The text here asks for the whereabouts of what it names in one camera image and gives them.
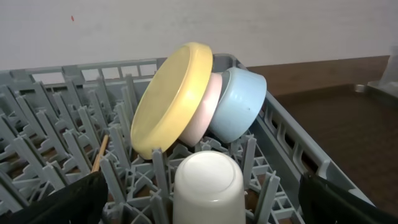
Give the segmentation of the yellow round plate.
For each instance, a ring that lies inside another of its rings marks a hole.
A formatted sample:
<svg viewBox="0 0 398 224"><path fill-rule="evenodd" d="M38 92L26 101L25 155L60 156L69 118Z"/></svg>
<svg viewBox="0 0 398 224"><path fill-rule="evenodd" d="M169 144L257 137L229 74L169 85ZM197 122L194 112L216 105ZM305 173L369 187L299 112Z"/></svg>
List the yellow round plate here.
<svg viewBox="0 0 398 224"><path fill-rule="evenodd" d="M133 149L145 160L166 151L182 134L205 94L213 68L208 45L189 42L172 53L153 76L131 124Z"/></svg>

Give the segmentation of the wooden chopstick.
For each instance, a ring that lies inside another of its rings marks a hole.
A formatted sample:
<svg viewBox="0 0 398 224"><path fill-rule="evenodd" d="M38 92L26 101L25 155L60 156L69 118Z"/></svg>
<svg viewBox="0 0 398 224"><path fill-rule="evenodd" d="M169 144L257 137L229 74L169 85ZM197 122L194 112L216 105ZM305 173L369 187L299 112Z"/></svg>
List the wooden chopstick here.
<svg viewBox="0 0 398 224"><path fill-rule="evenodd" d="M108 141L109 141L109 136L107 134L104 135L104 138L102 140L101 143L101 147L99 149L99 152L96 156L95 162L93 164L91 173L97 172L100 169L100 159L102 158L102 156L104 155L104 152L106 150L106 147L108 145Z"/></svg>

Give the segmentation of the light blue bowl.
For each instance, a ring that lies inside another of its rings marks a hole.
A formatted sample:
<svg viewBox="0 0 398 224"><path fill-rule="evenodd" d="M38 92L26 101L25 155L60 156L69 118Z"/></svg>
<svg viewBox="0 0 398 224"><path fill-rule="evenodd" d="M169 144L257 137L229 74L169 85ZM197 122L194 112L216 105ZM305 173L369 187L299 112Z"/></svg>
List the light blue bowl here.
<svg viewBox="0 0 398 224"><path fill-rule="evenodd" d="M222 74L221 96L209 130L222 142L240 138L259 114L267 93L266 79L259 74L231 67Z"/></svg>

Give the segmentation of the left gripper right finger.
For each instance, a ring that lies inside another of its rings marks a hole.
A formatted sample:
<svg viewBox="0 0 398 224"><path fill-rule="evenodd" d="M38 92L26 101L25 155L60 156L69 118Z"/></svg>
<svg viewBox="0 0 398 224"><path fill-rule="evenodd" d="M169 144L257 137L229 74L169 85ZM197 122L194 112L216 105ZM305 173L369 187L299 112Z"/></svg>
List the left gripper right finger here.
<svg viewBox="0 0 398 224"><path fill-rule="evenodd" d="M396 217L311 173L302 175L298 199L307 224L397 224Z"/></svg>

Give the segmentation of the white cup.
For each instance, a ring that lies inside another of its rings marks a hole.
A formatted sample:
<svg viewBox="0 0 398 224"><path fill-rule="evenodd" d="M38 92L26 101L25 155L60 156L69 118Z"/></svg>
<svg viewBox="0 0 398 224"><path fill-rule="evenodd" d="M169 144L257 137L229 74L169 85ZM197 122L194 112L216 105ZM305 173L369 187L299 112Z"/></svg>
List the white cup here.
<svg viewBox="0 0 398 224"><path fill-rule="evenodd" d="M243 174L229 156L196 152L178 166L174 181L174 224L244 224Z"/></svg>

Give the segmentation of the pink white bowl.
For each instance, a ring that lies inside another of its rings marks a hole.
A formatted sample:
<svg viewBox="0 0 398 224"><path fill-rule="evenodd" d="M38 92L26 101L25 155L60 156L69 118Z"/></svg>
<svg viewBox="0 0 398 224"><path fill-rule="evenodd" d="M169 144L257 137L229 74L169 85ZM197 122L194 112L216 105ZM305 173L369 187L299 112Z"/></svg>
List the pink white bowl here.
<svg viewBox="0 0 398 224"><path fill-rule="evenodd" d="M179 137L179 140L186 145L190 147L196 145L208 129L219 102L222 82L221 74L211 74L198 108Z"/></svg>

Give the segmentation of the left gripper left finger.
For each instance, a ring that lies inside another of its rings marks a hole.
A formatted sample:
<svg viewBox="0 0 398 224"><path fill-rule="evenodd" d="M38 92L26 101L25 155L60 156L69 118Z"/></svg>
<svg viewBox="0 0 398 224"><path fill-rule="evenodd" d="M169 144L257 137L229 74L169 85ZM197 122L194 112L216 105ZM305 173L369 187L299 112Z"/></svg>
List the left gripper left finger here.
<svg viewBox="0 0 398 224"><path fill-rule="evenodd" d="M96 171L28 207L1 218L1 224L99 223L108 185Z"/></svg>

